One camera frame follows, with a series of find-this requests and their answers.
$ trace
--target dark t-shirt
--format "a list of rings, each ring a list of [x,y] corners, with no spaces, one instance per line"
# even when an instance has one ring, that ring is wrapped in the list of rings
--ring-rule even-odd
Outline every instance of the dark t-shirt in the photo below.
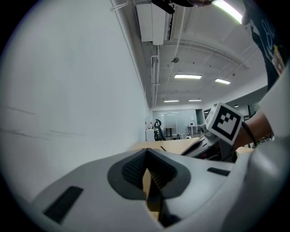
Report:
[[[283,25],[289,13],[286,6],[269,1],[244,0],[244,4],[253,40],[263,54],[270,89],[282,74],[290,54],[289,32]]]

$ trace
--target black rubber pad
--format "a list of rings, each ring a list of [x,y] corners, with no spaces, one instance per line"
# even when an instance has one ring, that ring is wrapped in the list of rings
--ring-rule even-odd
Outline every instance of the black rubber pad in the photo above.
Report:
[[[209,168],[208,171],[213,172],[213,173],[218,174],[218,175],[222,175],[222,176],[228,176],[231,172],[231,171],[217,169],[217,168]]]
[[[52,203],[43,213],[51,220],[60,224],[66,214],[81,195],[83,189],[75,186],[69,187]]]

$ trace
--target office room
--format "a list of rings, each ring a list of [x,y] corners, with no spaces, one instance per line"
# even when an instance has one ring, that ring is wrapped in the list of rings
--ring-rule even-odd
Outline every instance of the office room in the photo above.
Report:
[[[289,176],[288,45],[256,2],[8,7],[1,174],[25,227],[246,231],[277,215],[268,203]]]

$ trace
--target ceiling light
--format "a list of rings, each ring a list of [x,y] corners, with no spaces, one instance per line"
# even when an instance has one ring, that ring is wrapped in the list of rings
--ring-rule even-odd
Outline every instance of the ceiling light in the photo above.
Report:
[[[164,102],[178,102],[179,100],[168,100],[168,101],[164,101]]]
[[[224,11],[228,12],[232,17],[234,17],[240,24],[242,24],[242,15],[231,5],[226,3],[223,0],[214,1],[213,4],[218,6],[219,8],[223,9]]]
[[[199,75],[176,74],[174,78],[200,79]]]
[[[224,80],[221,80],[221,79],[216,79],[215,80],[216,82],[220,82],[220,83],[224,83],[224,84],[229,84],[230,82],[227,82],[227,81],[224,81]]]

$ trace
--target air conditioning unit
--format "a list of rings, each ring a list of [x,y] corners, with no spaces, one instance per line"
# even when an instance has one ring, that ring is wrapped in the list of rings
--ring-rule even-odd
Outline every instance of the air conditioning unit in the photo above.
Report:
[[[163,45],[170,39],[173,15],[167,14],[155,4],[140,4],[136,6],[142,42],[153,42],[153,45]]]

